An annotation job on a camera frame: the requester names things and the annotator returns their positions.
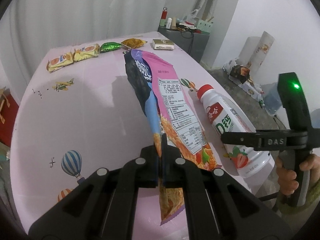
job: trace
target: hot air balloon print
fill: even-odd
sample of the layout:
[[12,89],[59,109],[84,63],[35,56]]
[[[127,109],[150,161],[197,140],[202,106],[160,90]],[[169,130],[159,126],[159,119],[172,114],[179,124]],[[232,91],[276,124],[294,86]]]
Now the hot air balloon print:
[[195,85],[193,82],[190,82],[188,79],[181,78],[181,79],[180,79],[180,83],[181,83],[181,85],[189,88],[191,92],[194,91],[194,90],[195,90],[196,92],[198,91],[198,90],[196,89],[196,85]]
[[58,202],[65,198],[71,191],[73,191],[73,188],[66,188],[62,190],[58,195]]
[[70,176],[76,177],[78,184],[84,182],[85,180],[85,178],[80,175],[81,166],[81,155],[74,150],[66,152],[61,160],[61,168],[63,169],[63,171]]

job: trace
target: yellow biscuit package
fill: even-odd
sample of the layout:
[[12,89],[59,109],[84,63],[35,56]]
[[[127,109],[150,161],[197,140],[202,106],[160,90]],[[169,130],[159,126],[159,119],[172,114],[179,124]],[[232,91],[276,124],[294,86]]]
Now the yellow biscuit package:
[[87,58],[97,57],[99,56],[99,53],[100,53],[99,44],[93,44],[77,50],[75,49],[73,59],[75,62],[77,62]]
[[56,57],[53,60],[48,61],[47,71],[49,71],[49,73],[52,73],[72,63],[73,63],[72,52],[68,52],[60,55],[60,57]]
[[142,47],[146,43],[147,41],[136,39],[136,38],[127,39],[121,42],[121,44],[126,46],[128,49],[137,49]]

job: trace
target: strawberry illustration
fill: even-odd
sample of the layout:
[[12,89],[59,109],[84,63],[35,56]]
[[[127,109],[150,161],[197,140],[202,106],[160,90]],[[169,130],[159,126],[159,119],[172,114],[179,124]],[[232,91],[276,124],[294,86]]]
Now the strawberry illustration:
[[247,165],[249,161],[248,155],[243,151],[237,155],[236,168],[240,169]]

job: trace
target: concrete floor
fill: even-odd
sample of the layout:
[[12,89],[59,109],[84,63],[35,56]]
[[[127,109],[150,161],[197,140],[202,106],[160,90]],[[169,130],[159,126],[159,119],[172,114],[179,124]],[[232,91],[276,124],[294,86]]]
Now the concrete floor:
[[[229,95],[236,101],[244,113],[248,116],[249,120],[255,126],[256,129],[285,129],[284,126],[269,116],[265,110],[261,109],[259,103],[250,97],[245,91],[229,80],[228,75],[219,70],[209,70],[208,71],[229,93]],[[271,152],[274,159],[278,156],[278,152]],[[15,209],[11,182],[10,182],[10,172],[9,172],[9,161],[0,163],[2,169],[0,169],[0,197],[4,201],[6,207],[12,216],[17,220],[18,224],[21,225],[19,216]],[[257,192],[256,196],[265,196],[279,190],[277,184],[277,175],[275,173],[275,168],[269,175],[268,179],[262,185],[260,190]],[[265,204],[268,207],[272,207],[275,200],[267,201]]]

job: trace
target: snack bag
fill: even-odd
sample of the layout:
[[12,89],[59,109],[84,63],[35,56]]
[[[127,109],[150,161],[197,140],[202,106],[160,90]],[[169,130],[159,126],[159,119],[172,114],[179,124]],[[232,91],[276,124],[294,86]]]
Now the snack bag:
[[47,71],[49,71],[49,73],[52,73],[58,69],[61,69],[65,66],[68,66],[72,63],[73,63],[72,53],[68,52],[68,53],[61,55],[60,57],[57,57],[51,61],[48,61]]
[[81,49],[75,49],[73,59],[75,62],[84,60],[87,58],[97,57],[99,56],[100,46],[99,44],[93,44],[87,47],[83,47]]
[[146,43],[147,43],[147,41],[143,41],[143,40],[136,39],[136,38],[127,39],[127,40],[121,42],[121,44],[123,44],[124,46],[126,46],[129,49],[140,48]]
[[[154,53],[137,49],[126,53],[124,59],[128,81],[148,119],[159,156],[160,135],[166,133],[168,144],[179,148],[185,159],[202,169],[216,168],[218,165],[204,131],[181,89],[173,66]],[[184,200],[181,188],[167,189],[161,183],[159,188],[163,224],[183,210]]]
[[112,42],[106,42],[106,43],[103,43],[101,45],[100,53],[117,50],[117,49],[120,49],[121,46],[122,45],[120,43],[117,43],[117,42],[113,42],[113,41]]

